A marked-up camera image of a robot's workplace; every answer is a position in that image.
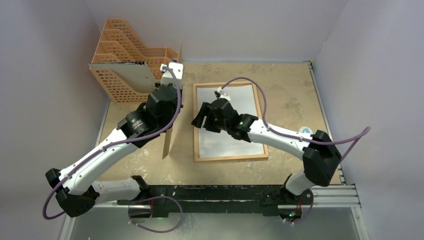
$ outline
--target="purple cable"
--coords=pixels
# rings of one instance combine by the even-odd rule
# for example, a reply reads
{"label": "purple cable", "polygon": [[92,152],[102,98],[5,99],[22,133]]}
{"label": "purple cable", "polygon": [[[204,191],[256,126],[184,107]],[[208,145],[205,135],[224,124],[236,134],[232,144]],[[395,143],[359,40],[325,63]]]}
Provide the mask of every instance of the purple cable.
{"label": "purple cable", "polygon": [[173,228],[170,228],[170,229],[165,230],[165,231],[160,231],[160,230],[154,230],[154,229],[150,229],[148,227],[142,226],[142,225],[136,223],[135,221],[133,221],[133,219],[131,219],[131,213],[132,212],[130,212],[130,211],[128,211],[129,223],[132,223],[133,225],[135,225],[139,228],[142,228],[144,230],[147,230],[147,231],[150,231],[150,232],[153,232],[153,233],[156,233],[156,234],[165,234],[165,233],[169,233],[171,231],[174,231],[183,222],[183,208],[181,207],[180,203],[177,200],[175,200],[174,198],[169,197],[169,196],[154,196],[154,197],[143,199],[143,200],[140,200],[140,201],[133,201],[133,203],[141,204],[141,203],[145,203],[145,202],[156,200],[156,199],[169,199],[169,200],[173,201],[178,206],[178,208],[179,208],[179,220]]}
{"label": "purple cable", "polygon": [[[340,158],[340,163],[346,158],[346,156],[349,154],[349,152],[354,148],[354,146],[357,144],[357,142],[359,141],[359,139],[361,139],[365,134],[367,134],[371,130],[371,127],[370,126],[367,126],[360,134],[358,134],[356,136],[353,136],[353,137],[348,138],[348,139],[345,139],[345,140],[332,141],[332,142],[315,141],[315,140],[312,140],[312,139],[301,138],[299,136],[285,134],[285,133],[276,131],[276,130],[272,129],[268,125],[267,121],[265,120],[265,114],[267,113],[267,98],[265,97],[264,91],[262,90],[262,88],[259,86],[259,84],[257,82],[255,82],[254,80],[252,80],[252,79],[250,79],[248,77],[239,76],[239,77],[236,77],[236,78],[231,79],[226,84],[224,84],[222,86],[222,89],[224,89],[228,84],[234,82],[235,80],[239,80],[239,79],[247,80],[247,81],[253,83],[257,87],[257,89],[259,89],[260,94],[262,94],[262,98],[263,98],[262,121],[263,121],[263,124],[265,125],[265,127],[267,127],[272,133],[277,134],[277,135],[282,136],[282,137],[296,139],[296,140],[299,140],[299,141],[306,141],[306,142],[309,142],[309,143],[312,143],[312,144],[317,144],[317,145],[326,145],[326,146],[329,146],[329,145],[339,145],[339,144],[346,144],[346,143],[349,143],[349,142],[353,142],[349,146],[349,148],[346,150],[346,152],[343,154],[343,156]],[[311,213],[311,211],[312,211],[312,206],[314,204],[314,194],[312,193],[312,190],[310,188],[308,188],[308,190],[311,192],[311,199],[310,199],[309,209],[302,216],[302,218],[300,218],[296,222],[293,222],[293,224],[298,224],[298,223],[302,222],[309,215],[309,213]]]}
{"label": "purple cable", "polygon": [[[159,131],[157,131],[157,132],[154,132],[154,133],[151,133],[151,134],[149,134],[149,135],[146,135],[146,136],[141,136],[141,137],[137,137],[137,138],[134,138],[134,139],[126,139],[126,140],[121,140],[121,141],[116,141],[116,142],[111,142],[111,143],[109,143],[109,144],[107,144],[107,145],[105,145],[104,147],[103,147],[103,149],[105,150],[105,149],[108,149],[108,148],[110,148],[110,147],[112,147],[112,146],[115,146],[115,145],[118,145],[118,144],[126,144],[126,143],[133,143],[133,142],[137,142],[137,141],[142,141],[142,140],[146,140],[146,139],[150,139],[150,138],[152,138],[152,137],[156,137],[157,135],[159,135],[159,134],[161,134],[161,133],[163,133],[163,132],[165,132],[167,129],[169,129],[170,127],[171,127],[171,125],[175,122],[175,119],[177,118],[177,116],[178,116],[178,113],[180,112],[180,110],[181,110],[181,91],[180,91],[180,84],[179,84],[179,82],[178,82],[178,80],[177,80],[177,77],[175,76],[175,74],[174,74],[174,71],[171,69],[171,68],[169,68],[169,67],[167,67],[167,66],[164,66],[163,67],[165,70],[167,70],[167,71],[169,71],[169,73],[172,75],[172,78],[174,79],[174,81],[175,81],[175,86],[176,86],[176,89],[177,89],[177,91],[176,91],[176,96],[177,96],[177,104],[176,104],[176,110],[175,110],[175,114],[173,115],[173,117],[172,117],[172,119],[169,121],[169,123],[166,125],[166,126],[164,126],[162,129],[160,129]],[[55,194],[55,192],[69,179],[69,178],[71,178],[71,176],[73,175],[73,174],[75,174],[77,171],[78,171],[78,169],[80,169],[82,166],[84,166],[88,161],[90,161],[91,159],[93,159],[95,156],[97,156],[99,153],[101,153],[102,151],[101,150],[97,150],[97,151],[95,151],[95,152],[93,152],[91,155],[89,155],[86,159],[84,159],[83,161],[81,161],[77,166],[75,166],[69,173],[68,173],[68,175],[67,175],[67,177],[64,177],[58,184],[56,184],[56,186],[54,186],[53,187],[53,189],[51,190],[51,192],[50,192],[50,194],[48,195],[48,197],[47,197],[47,199],[45,200],[45,202],[44,202],[44,205],[43,205],[43,207],[42,207],[42,216],[44,217],[44,219],[46,219],[46,220],[52,220],[52,219],[55,219],[55,218],[58,218],[59,216],[61,216],[61,215],[63,215],[65,212],[64,211],[62,211],[62,212],[60,212],[60,213],[58,213],[58,214],[56,214],[56,215],[54,215],[54,216],[48,216],[47,215],[47,206],[49,205],[49,202],[50,202],[50,200],[52,199],[52,197],[53,197],[53,195]],[[173,199],[172,197],[168,197],[168,196],[157,196],[157,197],[155,197],[155,198],[165,198],[165,199],[171,199],[171,200],[173,200],[176,204],[177,204],[177,206],[178,206],[178,208],[180,209],[180,212],[181,212],[181,218],[180,218],[180,221],[177,223],[177,225],[175,226],[175,227],[173,227],[172,228],[172,230],[174,230],[174,229],[176,229],[180,224],[181,224],[181,222],[182,222],[182,220],[183,220],[183,209],[181,208],[181,205],[175,200],[175,199]],[[148,230],[148,231],[151,231],[151,232],[154,232],[155,233],[155,230],[153,230],[153,229],[149,229],[149,228],[144,228],[144,229],[146,229],[146,230]]]}

